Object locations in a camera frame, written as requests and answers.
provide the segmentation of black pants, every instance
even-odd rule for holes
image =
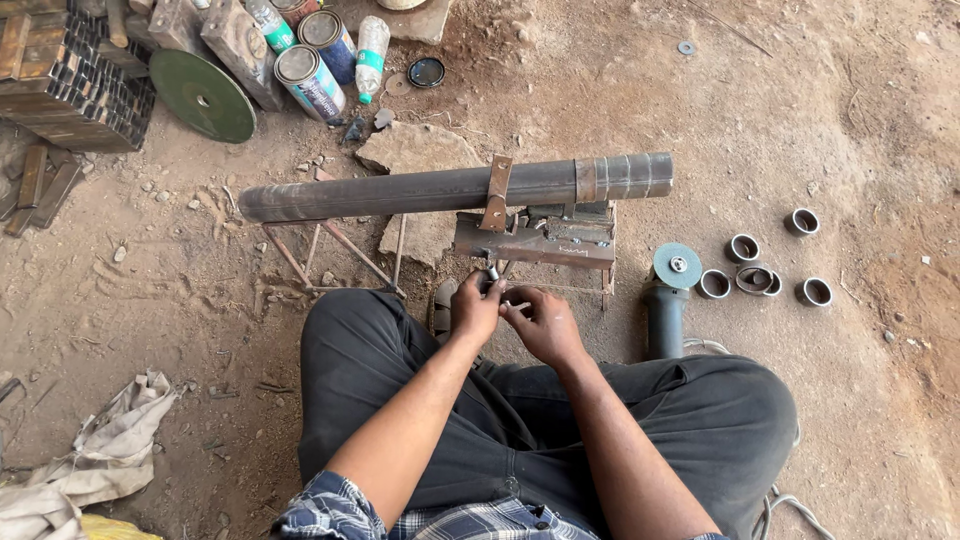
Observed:
[[[307,317],[300,344],[303,481],[320,472],[438,348],[392,296],[367,289],[323,296]],[[797,430],[796,409],[783,382],[743,356],[600,367],[724,534],[750,538],[760,501]],[[464,382],[407,507],[510,495],[546,504],[610,537],[557,374],[545,365],[485,362]]]

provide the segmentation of green cutting disc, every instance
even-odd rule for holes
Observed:
[[[150,80],[163,103],[203,135],[238,144],[256,129],[256,116],[243,90],[219,67],[177,49],[150,57]]]
[[[683,244],[670,242],[654,252],[654,272],[671,287],[688,289],[700,280],[703,271],[700,258]]]

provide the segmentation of person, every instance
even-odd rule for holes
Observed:
[[[482,294],[485,276],[448,303],[438,291],[443,345],[393,296],[317,302],[300,343],[305,486],[272,538],[750,537],[797,430],[772,372],[743,356],[598,364],[563,298],[504,280]],[[542,365],[477,359],[499,317]]]

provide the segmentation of blue paint can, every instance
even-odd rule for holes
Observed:
[[[347,96],[310,45],[294,45],[280,53],[274,76],[297,98],[307,115],[327,121],[343,111]]]
[[[353,82],[357,48],[340,15],[330,10],[312,12],[300,22],[297,36],[300,43],[317,49],[337,83],[349,85]]]

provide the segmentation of cut pipe ring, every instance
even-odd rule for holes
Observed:
[[[763,296],[777,296],[783,290],[783,282],[780,280],[780,274],[776,270],[771,270],[770,275],[773,279],[770,281],[770,288],[763,292]]]
[[[798,238],[820,231],[820,219],[808,209],[795,209],[783,218],[787,232]]]
[[[833,291],[830,285],[820,278],[807,278],[794,287],[797,300],[807,307],[826,307],[833,302]]]
[[[747,294],[763,296],[774,283],[774,273],[762,262],[751,262],[736,267],[736,288]]]
[[[707,300],[719,300],[730,294],[732,288],[730,277],[720,270],[710,269],[700,276],[695,285],[697,294]]]
[[[724,253],[731,262],[743,264],[760,257],[760,244],[749,234],[738,234],[724,246]]]

